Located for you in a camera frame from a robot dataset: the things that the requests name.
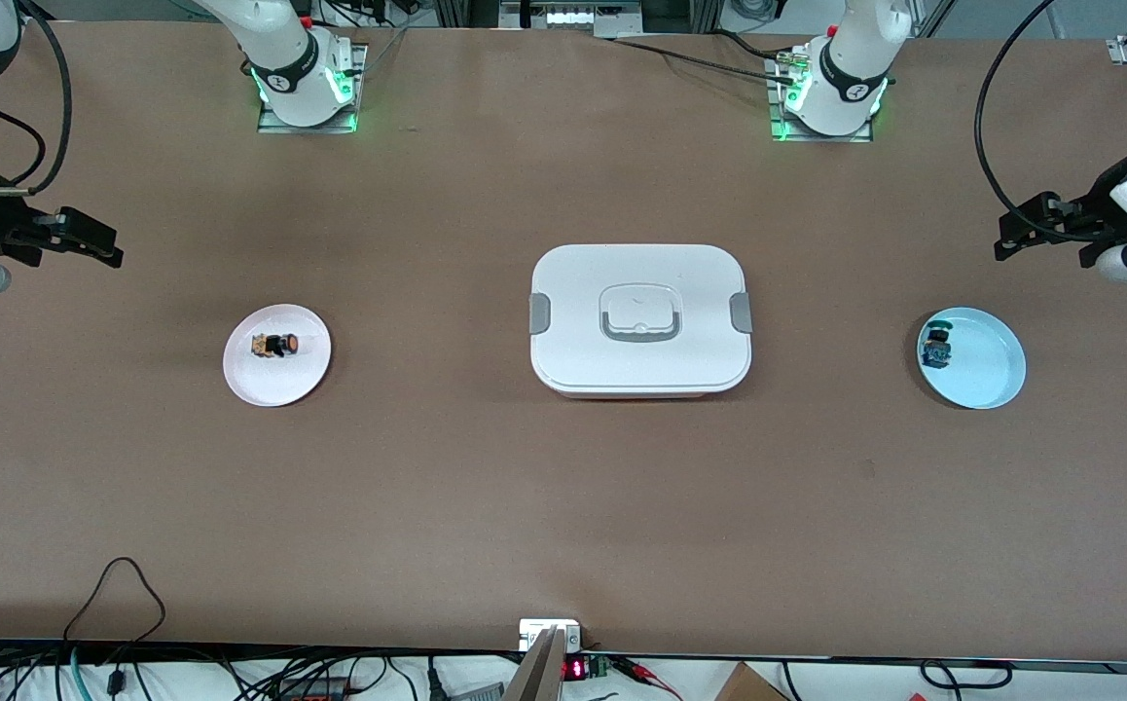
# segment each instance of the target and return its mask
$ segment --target green led light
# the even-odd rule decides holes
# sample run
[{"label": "green led light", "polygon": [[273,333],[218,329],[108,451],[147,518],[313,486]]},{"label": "green led light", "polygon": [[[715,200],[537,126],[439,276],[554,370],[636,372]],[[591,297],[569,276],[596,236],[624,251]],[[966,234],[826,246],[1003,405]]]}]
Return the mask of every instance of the green led light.
[{"label": "green led light", "polygon": [[327,82],[331,85],[331,89],[334,91],[334,98],[338,99],[338,101],[340,103],[345,101],[346,95],[343,95],[343,88],[341,86],[339,86],[338,77],[334,74],[334,71],[327,68],[326,71],[323,72],[323,76],[326,76]]},{"label": "green led light", "polygon": [[772,108],[772,139],[775,141],[788,141],[789,125],[781,116],[782,112]]},{"label": "green led light", "polygon": [[260,83],[260,78],[257,77],[257,74],[255,72],[252,73],[252,82],[256,83],[256,91],[260,92],[260,101],[265,103],[266,105],[268,105],[269,104],[269,97],[266,97],[265,85]]},{"label": "green led light", "polygon": [[884,80],[884,83],[879,86],[879,92],[875,94],[875,104],[871,105],[871,116],[879,110],[880,100],[884,98],[884,92],[888,91],[888,79]]}]

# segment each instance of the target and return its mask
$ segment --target electrical wire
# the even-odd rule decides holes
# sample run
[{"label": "electrical wire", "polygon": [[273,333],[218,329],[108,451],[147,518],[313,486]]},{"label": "electrical wire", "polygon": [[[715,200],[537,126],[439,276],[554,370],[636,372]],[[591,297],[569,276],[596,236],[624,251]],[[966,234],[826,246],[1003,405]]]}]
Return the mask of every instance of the electrical wire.
[{"label": "electrical wire", "polygon": [[680,693],[676,693],[675,689],[672,689],[668,684],[663,683],[658,677],[654,677],[649,684],[654,689],[663,689],[663,691],[671,693],[672,696],[675,696],[675,701],[684,701],[684,698],[681,696]]},{"label": "electrical wire", "polygon": [[622,41],[622,39],[607,39],[607,41],[611,41],[612,44],[618,44],[620,46],[631,46],[633,48],[640,48],[642,50],[642,52],[663,54],[663,56],[680,59],[689,63],[696,63],[696,65],[700,66],[713,68],[713,70],[716,71],[729,72],[729,74],[749,76],[749,77],[756,77],[756,79],[760,80],[770,80],[781,85],[793,85],[793,80],[791,80],[790,77],[787,76],[771,76],[763,71],[747,70],[747,68],[726,66],[724,65],[724,63],[716,63],[713,61],[707,61],[706,59],[698,59],[695,56],[687,56],[686,54],[677,54],[676,52],[669,52],[669,50],[659,48],[658,46],[648,46],[646,44],[633,43],[633,41]]},{"label": "electrical wire", "polygon": [[105,577],[108,577],[110,570],[114,569],[114,565],[119,562],[126,562],[128,565],[132,565],[132,568],[135,569],[135,576],[140,577],[140,585],[144,586],[144,591],[149,593],[149,596],[151,596],[153,598],[153,602],[158,605],[158,621],[156,621],[153,625],[149,627],[149,630],[145,630],[143,633],[137,635],[136,638],[132,640],[131,645],[141,642],[144,638],[147,638],[147,636],[156,633],[159,627],[161,627],[162,624],[165,624],[165,622],[167,622],[167,604],[162,602],[161,596],[158,595],[158,591],[153,589],[153,586],[149,584],[149,580],[147,580],[147,577],[144,576],[144,569],[140,568],[140,564],[135,562],[135,559],[127,558],[126,554],[121,554],[117,558],[114,558],[109,562],[105,564],[105,569],[101,569],[100,578],[97,578],[96,586],[92,587],[91,594],[88,594],[87,602],[83,602],[83,605],[79,607],[78,612],[74,612],[74,616],[70,618],[70,621],[68,622],[66,627],[64,627],[64,629],[61,630],[62,642],[69,642],[70,631],[74,630],[74,624],[78,624],[79,619],[83,616],[83,613],[88,612],[88,607],[92,605],[92,602],[96,602],[96,595],[100,594],[101,587],[105,586]]},{"label": "electrical wire", "polygon": [[380,18],[380,17],[376,17],[376,15],[374,15],[372,12],[366,12],[363,9],[357,8],[357,6],[355,6],[355,3],[347,3],[347,5],[341,5],[340,6],[340,5],[337,5],[336,1],[334,1],[334,0],[326,0],[326,3],[329,5],[334,11],[338,12],[341,18],[346,19],[346,21],[352,23],[352,26],[361,26],[361,23],[355,21],[355,19],[352,18],[352,15],[348,15],[347,12],[355,12],[357,15],[361,15],[361,17],[371,18],[371,19],[373,19],[373,21],[375,21],[375,23],[378,23],[380,25],[385,24],[385,25],[389,25],[391,27],[396,26],[396,23],[390,21],[390,19],[388,19],[388,18]]},{"label": "electrical wire", "polygon": [[337,665],[340,662],[352,660],[352,658],[361,657],[376,657],[384,656],[389,654],[401,654],[403,649],[401,648],[389,648],[389,649],[361,649],[357,653],[349,653],[346,655],[338,654],[336,648],[312,648],[309,655],[302,657],[292,658],[287,662],[287,665],[283,666],[283,669],[277,671],[272,675],[261,678],[259,682],[249,683],[248,689],[240,692],[234,701],[254,701],[257,696],[260,698],[277,698],[281,684],[286,682],[292,675],[313,675],[318,676],[318,669],[309,672],[310,667],[313,665],[323,665],[319,667],[325,673],[332,665]]},{"label": "electrical wire", "polygon": [[355,666],[360,664],[361,660],[357,658],[357,660],[352,662],[352,668],[346,672],[346,687],[343,689],[343,696],[355,696],[357,693],[364,693],[365,691],[373,689],[379,682],[382,681],[382,677],[387,675],[387,668],[390,666],[387,658],[382,657],[382,673],[378,675],[378,678],[373,680],[373,682],[369,683],[364,689],[354,689],[354,686],[352,686],[352,675],[355,673]]},{"label": "electrical wire", "polygon": [[229,660],[229,658],[225,657],[225,653],[222,653],[222,651],[218,651],[218,653],[221,655],[220,664],[222,665],[222,668],[225,669],[225,674],[231,675],[231,678],[234,680],[234,686],[239,689],[239,692],[247,691],[248,682],[242,676],[239,675],[238,671],[234,669],[234,665],[231,664],[231,662]]},{"label": "electrical wire", "polygon": [[995,198],[1004,204],[1004,208],[1009,210],[1014,218],[1021,219],[1022,223],[1030,227],[1031,230],[1037,231],[1042,234],[1048,234],[1057,237],[1062,240],[1090,240],[1085,236],[1079,236],[1073,233],[1067,233],[1063,231],[1057,231],[1056,228],[1049,228],[1041,225],[1039,222],[1031,221],[1026,214],[1022,214],[1022,210],[1018,208],[1017,204],[1013,204],[1013,199],[1010,199],[1009,195],[1004,194],[1004,187],[995,179],[995,172],[992,172],[992,166],[987,163],[987,150],[983,147],[983,108],[987,106],[987,91],[992,86],[992,79],[995,77],[995,71],[1001,66],[1001,62],[1004,62],[1004,54],[1010,52],[1013,46],[1014,41],[1018,41],[1019,36],[1022,36],[1022,32],[1026,32],[1028,26],[1039,17],[1045,10],[1048,9],[1049,5],[1056,3],[1057,0],[1042,0],[1039,5],[1036,5],[1035,10],[1031,10],[1030,15],[1027,15],[1026,19],[1022,19],[1022,24],[1019,24],[1014,28],[1013,34],[1004,41],[1004,45],[1001,46],[999,53],[995,54],[995,59],[992,60],[991,68],[987,68],[987,74],[983,77],[983,83],[978,88],[978,99],[974,103],[974,153],[978,156],[978,168],[983,169],[983,177],[987,178],[987,186],[991,186],[992,192],[995,194]]},{"label": "electrical wire", "polygon": [[[931,675],[928,674],[929,667],[934,667],[942,671],[942,673],[946,673],[946,677],[949,678],[949,682],[937,682],[937,680],[932,678]],[[919,675],[923,676],[923,682],[931,684],[933,687],[953,692],[956,701],[964,701],[964,698],[960,696],[960,692],[962,692],[964,689],[974,691],[992,691],[1009,686],[1009,684],[1013,682],[1013,665],[1005,664],[1001,668],[1004,671],[1004,678],[995,680],[993,683],[959,683],[957,682],[956,675],[952,674],[951,669],[949,669],[949,666],[944,665],[941,660],[923,660],[919,664]]]},{"label": "electrical wire", "polygon": [[405,33],[408,32],[408,27],[411,26],[412,23],[416,23],[417,19],[424,17],[425,12],[418,12],[417,15],[414,15],[414,17],[408,18],[408,21],[405,21],[403,26],[400,26],[398,30],[396,30],[396,35],[390,37],[389,43],[387,43],[385,46],[382,46],[381,52],[378,52],[378,55],[374,56],[372,61],[365,63],[364,76],[371,74],[371,72],[373,72],[373,68],[378,68],[378,63],[382,62],[382,56],[385,56],[387,52],[390,52],[391,46],[398,43],[398,41],[402,38]]},{"label": "electrical wire", "polygon": [[145,701],[153,701],[153,695],[149,693],[149,684],[144,683],[144,675],[140,674],[140,662],[132,662],[132,668],[135,669],[135,682],[140,683],[140,691],[144,692]]},{"label": "electrical wire", "polygon": [[70,123],[73,117],[74,101],[70,89],[70,66],[66,65],[66,55],[61,51],[61,43],[53,34],[53,27],[48,26],[44,12],[32,3],[32,0],[17,0],[19,8],[30,15],[35,23],[39,25],[39,30],[48,39],[48,47],[53,48],[53,56],[57,60],[57,72],[61,74],[61,136],[57,139],[57,151],[53,154],[53,165],[48,166],[48,171],[44,174],[44,179],[28,188],[28,195],[38,195],[44,188],[52,185],[53,179],[61,171],[61,163],[66,159],[66,147],[70,145]]},{"label": "electrical wire", "polygon": [[391,660],[390,657],[387,657],[385,660],[387,665],[389,665],[390,668],[393,669],[399,676],[402,676],[403,681],[408,683],[408,689],[411,689],[411,701],[420,701],[420,698],[417,696],[417,685],[411,682],[411,677],[405,675],[403,671],[399,669],[399,667],[396,666],[396,662]]},{"label": "electrical wire", "polygon": [[79,696],[83,701],[92,701],[91,693],[88,693],[88,685],[83,683],[82,675],[79,674],[79,648],[70,648],[70,675],[74,678],[74,687],[79,690]]},{"label": "electrical wire", "polygon": [[789,693],[793,695],[793,701],[801,701],[800,693],[796,692],[796,684],[793,683],[793,673],[789,671],[789,664],[787,660],[781,660],[781,666],[784,667],[784,683],[789,687]]},{"label": "electrical wire", "polygon": [[747,54],[754,54],[754,56],[758,56],[760,59],[764,59],[764,60],[765,59],[775,59],[777,54],[782,54],[784,52],[791,52],[791,50],[793,50],[793,47],[791,47],[791,46],[786,46],[783,48],[773,48],[773,50],[770,50],[770,52],[763,52],[763,50],[755,48],[749,43],[747,43],[747,41],[742,39],[742,36],[738,35],[737,33],[725,30],[725,28],[716,28],[716,30],[711,32],[710,34],[715,34],[715,35],[718,35],[718,36],[728,37],[728,39],[733,39],[734,43],[737,44],[737,46],[740,46],[740,48],[743,50],[743,52],[746,52]]},{"label": "electrical wire", "polygon": [[30,136],[35,141],[35,160],[32,161],[32,165],[28,166],[28,168],[25,171],[10,179],[12,185],[18,185],[18,183],[21,183],[26,178],[32,177],[32,174],[37,171],[37,168],[39,168],[39,163],[44,162],[44,156],[46,156],[47,147],[46,143],[44,143],[44,137],[39,136],[39,132],[37,132],[37,130],[33,127],[33,125],[29,125],[25,123],[25,121],[16,117],[15,115],[9,115],[7,114],[7,112],[2,110],[0,110],[0,119],[6,121],[6,123],[8,124],[16,125],[20,130],[23,130],[23,132],[28,133],[28,136]]},{"label": "electrical wire", "polygon": [[34,673],[34,671],[44,662],[44,658],[46,657],[47,653],[39,654],[39,656],[35,658],[35,662],[32,662],[32,665],[28,666],[26,674],[21,675],[21,677],[18,676],[18,673],[15,673],[15,686],[10,689],[9,695],[6,696],[6,701],[15,701],[15,698],[18,696],[18,690],[23,686],[23,683],[30,677],[32,673]]},{"label": "electrical wire", "polygon": [[61,698],[61,654],[65,651],[65,641],[57,645],[56,657],[53,658],[53,692],[57,695],[57,701],[62,701]]}]

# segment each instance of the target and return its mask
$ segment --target white floor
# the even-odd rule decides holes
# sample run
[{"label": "white floor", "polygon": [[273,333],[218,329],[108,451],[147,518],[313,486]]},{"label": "white floor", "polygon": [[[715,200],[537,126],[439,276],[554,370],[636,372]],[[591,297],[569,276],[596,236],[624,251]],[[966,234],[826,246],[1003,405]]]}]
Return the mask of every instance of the white floor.
[{"label": "white floor", "polygon": [[[663,682],[672,684],[684,701],[711,701],[731,673],[734,662],[711,660],[639,660]],[[429,686],[425,678],[424,657],[400,657],[396,665],[408,674],[417,686],[419,701],[427,701]],[[282,662],[241,662],[239,673],[252,680],[274,674]],[[350,665],[336,667],[343,676]],[[436,662],[438,677],[449,695],[456,696],[492,683],[508,683],[516,666],[500,657],[458,656],[440,657]],[[781,666],[775,662],[755,662],[752,666],[770,683],[788,695]],[[145,684],[153,701],[232,701],[239,695],[234,682],[216,665],[190,662],[158,662],[141,665]],[[381,660],[367,658],[354,671],[354,686],[372,683],[382,669]],[[83,666],[85,686],[94,701],[105,701],[105,683],[110,667]],[[117,698],[122,701],[147,701],[131,667],[124,667],[127,686]],[[929,686],[919,675],[917,667],[880,665],[838,665],[818,662],[795,662],[791,667],[801,701],[907,701],[921,693],[928,701],[956,701],[951,692]],[[1002,676],[992,671],[957,669],[960,682],[990,683]],[[0,700],[6,698],[11,683],[2,682]],[[61,701],[82,701],[77,692],[69,668],[61,671]],[[591,701],[616,693],[613,701],[674,701],[666,692],[642,684],[631,683],[621,675],[580,683],[565,683],[562,701]],[[38,669],[25,680],[19,692],[21,701],[57,701],[53,691],[53,669]],[[1017,671],[1013,682],[995,691],[965,691],[965,701],[1121,701],[1127,700],[1127,675],[1083,673],[1039,673]],[[362,701],[411,701],[411,692],[402,677],[393,671],[369,692],[361,693]]]}]

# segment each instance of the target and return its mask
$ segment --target gray latch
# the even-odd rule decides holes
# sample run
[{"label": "gray latch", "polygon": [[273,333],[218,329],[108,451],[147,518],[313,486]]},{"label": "gray latch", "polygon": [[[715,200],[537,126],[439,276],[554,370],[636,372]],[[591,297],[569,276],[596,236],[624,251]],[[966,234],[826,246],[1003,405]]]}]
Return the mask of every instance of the gray latch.
[{"label": "gray latch", "polygon": [[739,332],[754,332],[754,319],[749,314],[749,294],[738,292],[728,298],[728,313],[731,328]]},{"label": "gray latch", "polygon": [[529,295],[529,336],[538,336],[551,328],[551,298],[541,292]]}]

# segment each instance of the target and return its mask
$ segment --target light blue plate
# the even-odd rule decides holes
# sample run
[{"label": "light blue plate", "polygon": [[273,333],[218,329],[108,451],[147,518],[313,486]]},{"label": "light blue plate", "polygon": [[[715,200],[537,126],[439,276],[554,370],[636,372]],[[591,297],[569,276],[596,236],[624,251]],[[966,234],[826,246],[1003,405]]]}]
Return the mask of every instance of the light blue plate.
[{"label": "light blue plate", "polygon": [[[923,343],[928,325],[949,322],[952,358],[947,369],[923,365]],[[1027,379],[1027,356],[1022,343],[999,318],[969,307],[937,311],[915,346],[916,363],[923,378],[941,397],[968,409],[1003,407],[1018,396]]]}]

